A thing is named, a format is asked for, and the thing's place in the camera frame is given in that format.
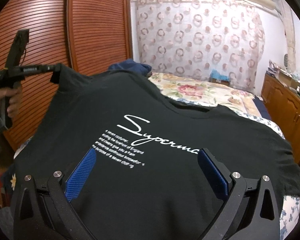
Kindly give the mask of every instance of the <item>metal pivot screw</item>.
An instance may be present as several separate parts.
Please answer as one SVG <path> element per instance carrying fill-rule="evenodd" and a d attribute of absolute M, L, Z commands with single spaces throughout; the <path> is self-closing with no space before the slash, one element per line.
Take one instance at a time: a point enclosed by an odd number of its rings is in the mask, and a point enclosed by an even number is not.
<path fill-rule="evenodd" d="M 29 181 L 29 180 L 31 180 L 31 175 L 26 175 L 25 176 L 25 181 Z"/>
<path fill-rule="evenodd" d="M 56 177 L 56 178 L 58 178 L 58 177 L 61 176 L 61 174 L 62 174 L 61 171 L 55 171 L 55 172 L 53 173 L 53 176 Z"/>
<path fill-rule="evenodd" d="M 270 178 L 269 178 L 267 175 L 263 175 L 263 176 L 262 176 L 262 179 L 263 179 L 264 181 L 269 181 L 269 180 L 270 180 Z"/>
<path fill-rule="evenodd" d="M 236 179 L 238 179 L 238 178 L 241 177 L 240 173 L 238 173 L 238 172 L 236 172 L 236 171 L 232 173 L 232 176 L 233 176 L 234 178 L 236 178 Z"/>

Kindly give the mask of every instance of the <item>black t-shirt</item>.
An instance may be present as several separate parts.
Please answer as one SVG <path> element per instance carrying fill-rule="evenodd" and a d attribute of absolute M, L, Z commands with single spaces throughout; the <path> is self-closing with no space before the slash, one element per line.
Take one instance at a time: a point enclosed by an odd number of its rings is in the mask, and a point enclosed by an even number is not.
<path fill-rule="evenodd" d="M 132 72 L 88 77 L 63 66 L 59 75 L 47 114 L 15 159 L 17 187 L 93 147 L 96 164 L 71 203 L 98 240 L 196 240 L 222 204 L 197 163 L 204 147 L 231 172 L 268 175 L 280 212 L 284 195 L 300 195 L 290 144 L 263 124 L 221 105 L 183 105 Z"/>

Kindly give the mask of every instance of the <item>box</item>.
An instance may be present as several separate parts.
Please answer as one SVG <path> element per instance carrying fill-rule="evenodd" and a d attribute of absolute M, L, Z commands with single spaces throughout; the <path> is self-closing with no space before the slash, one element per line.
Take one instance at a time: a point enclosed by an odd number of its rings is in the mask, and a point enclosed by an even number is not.
<path fill-rule="evenodd" d="M 279 76 L 278 76 L 278 80 L 287 85 L 288 87 L 291 87 L 291 82 L 292 82 L 292 77 L 286 75 L 284 72 L 279 71 Z"/>
<path fill-rule="evenodd" d="M 221 79 L 216 79 L 216 78 L 210 78 L 210 82 L 211 83 L 217 83 L 217 84 L 225 85 L 227 87 L 230 86 L 230 82 L 226 81 L 226 80 L 221 80 Z"/>
<path fill-rule="evenodd" d="M 296 90 L 298 86 L 300 86 L 300 83 L 292 79 L 290 87 Z"/>

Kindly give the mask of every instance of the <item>cabinet handle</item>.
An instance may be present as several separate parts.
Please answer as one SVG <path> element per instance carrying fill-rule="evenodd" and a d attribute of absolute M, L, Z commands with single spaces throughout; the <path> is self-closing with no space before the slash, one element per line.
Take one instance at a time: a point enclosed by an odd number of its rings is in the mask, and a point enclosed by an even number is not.
<path fill-rule="evenodd" d="M 296 118 L 297 118 L 298 113 L 296 113 L 296 115 L 293 118 L 293 121 L 296 122 Z"/>
<path fill-rule="evenodd" d="M 296 123 L 298 122 L 299 118 L 300 118 L 300 114 L 298 114 L 298 117 L 296 119 Z"/>

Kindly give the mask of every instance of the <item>hand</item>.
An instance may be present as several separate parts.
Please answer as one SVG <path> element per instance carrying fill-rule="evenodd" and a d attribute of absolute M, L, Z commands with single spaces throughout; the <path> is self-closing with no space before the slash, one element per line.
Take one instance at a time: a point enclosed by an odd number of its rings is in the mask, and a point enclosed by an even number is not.
<path fill-rule="evenodd" d="M 5 97 L 11 97 L 9 100 L 10 105 L 7 109 L 7 112 L 10 118 L 14 118 L 19 113 L 19 108 L 22 99 L 22 87 L 20 86 L 17 89 L 0 88 L 0 107 L 1 100 Z"/>

